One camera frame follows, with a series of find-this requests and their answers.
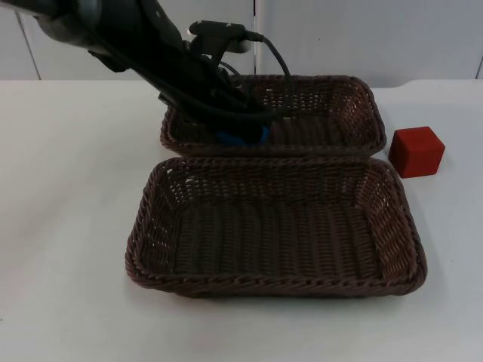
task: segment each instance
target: basket rim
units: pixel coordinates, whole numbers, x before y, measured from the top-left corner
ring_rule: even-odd
[[[176,274],[176,273],[163,273],[157,274],[150,272],[144,265],[141,258],[139,250],[142,249],[142,243],[134,246],[133,240],[136,238],[141,230],[138,229],[139,225],[142,225],[142,220],[146,216],[148,211],[146,208],[142,208],[143,201],[149,196],[146,195],[146,190],[143,192],[143,201],[141,201],[141,207],[133,228],[133,231],[128,239],[128,248],[125,254],[125,265],[129,276],[136,283],[143,285],[145,287],[158,285],[161,281],[196,281],[198,283],[220,283],[226,284],[226,282],[237,283],[237,285],[243,286],[244,283],[263,283],[263,285],[269,286],[270,284],[280,284],[289,283],[295,285],[317,285],[317,286],[339,286],[343,288],[352,289],[353,287],[410,287],[407,293],[412,290],[417,289],[426,279],[427,276],[427,265],[426,257],[423,251],[423,246],[421,244],[420,236],[417,233],[414,219],[411,215],[408,200],[405,197],[404,186],[401,180],[396,176],[394,169],[382,160],[377,160],[373,158],[361,158],[361,157],[332,157],[332,158],[171,158],[158,164],[151,176],[149,177],[149,182],[152,179],[152,175],[157,172],[161,167],[169,167],[172,164],[186,163],[187,165],[227,165],[233,164],[237,165],[243,162],[244,165],[264,165],[272,164],[275,166],[291,166],[291,165],[302,165],[302,166],[317,166],[317,165],[341,165],[341,164],[354,164],[354,163],[364,163],[370,167],[382,167],[386,169],[386,172],[392,174],[392,185],[395,187],[396,193],[398,194],[398,201],[402,206],[403,214],[406,218],[407,226],[411,231],[411,237],[408,238],[414,243],[414,248],[416,252],[416,268],[412,274],[404,276],[403,278],[392,279],[385,281],[377,278],[367,278],[367,279],[355,279],[355,278],[308,278],[299,276],[270,276],[270,275],[250,275],[250,274],[215,274],[215,275],[194,275],[194,274]]]

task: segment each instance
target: wicker basket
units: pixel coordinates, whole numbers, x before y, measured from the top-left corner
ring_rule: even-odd
[[[384,296],[426,260],[404,190],[382,161],[173,158],[152,172],[126,268],[183,296]]]
[[[283,76],[244,76],[256,98],[277,109],[286,96]],[[374,96],[361,80],[347,76],[294,76],[296,93],[285,117],[274,120],[264,146],[224,146],[204,125],[169,107],[161,142],[183,156],[372,155],[386,145]]]

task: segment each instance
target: basket bottom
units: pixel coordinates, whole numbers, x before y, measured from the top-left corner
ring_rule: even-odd
[[[202,202],[174,227],[176,275],[382,278],[365,210],[351,204]],[[166,264],[149,267],[163,272]]]

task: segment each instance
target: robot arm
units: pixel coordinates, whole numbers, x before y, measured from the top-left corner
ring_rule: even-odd
[[[247,144],[263,141],[269,111],[235,87],[218,66],[225,51],[242,52],[245,41],[264,41],[242,25],[197,22],[192,43],[183,41],[157,0],[0,0],[33,15],[51,38],[85,48],[114,72],[133,69],[175,105],[213,132]]]

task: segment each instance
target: blue object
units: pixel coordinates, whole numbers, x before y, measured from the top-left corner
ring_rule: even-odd
[[[262,127],[262,136],[258,140],[257,143],[250,144],[246,143],[241,137],[233,136],[230,133],[219,131],[216,132],[217,139],[223,144],[227,146],[260,146],[263,145],[269,138],[270,129],[263,126]]]

